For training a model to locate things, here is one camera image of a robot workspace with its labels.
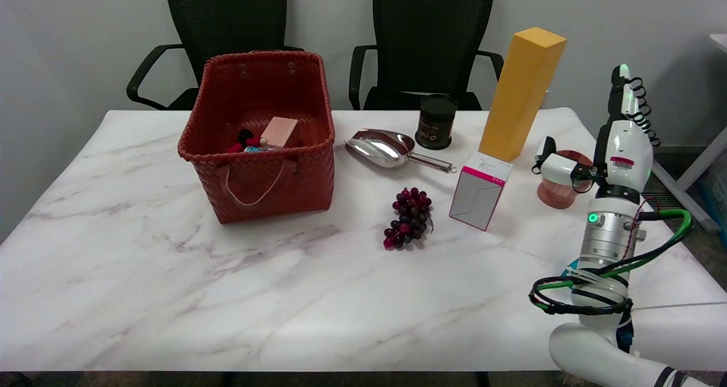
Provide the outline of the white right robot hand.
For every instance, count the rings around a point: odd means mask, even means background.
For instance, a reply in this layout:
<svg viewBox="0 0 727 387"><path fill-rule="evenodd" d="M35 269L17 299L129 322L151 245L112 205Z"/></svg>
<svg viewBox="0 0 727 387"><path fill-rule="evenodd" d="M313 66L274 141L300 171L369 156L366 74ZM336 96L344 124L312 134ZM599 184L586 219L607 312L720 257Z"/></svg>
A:
<svg viewBox="0 0 727 387"><path fill-rule="evenodd" d="M659 139L647 116L646 89L631 75L627 64L611 73L608 119L596 138L592 165L558 154L555 139L546 136L538 146L534 174L555 184L585 193L596 188L596 198L616 198L639 204L651 176L653 149Z"/></svg>

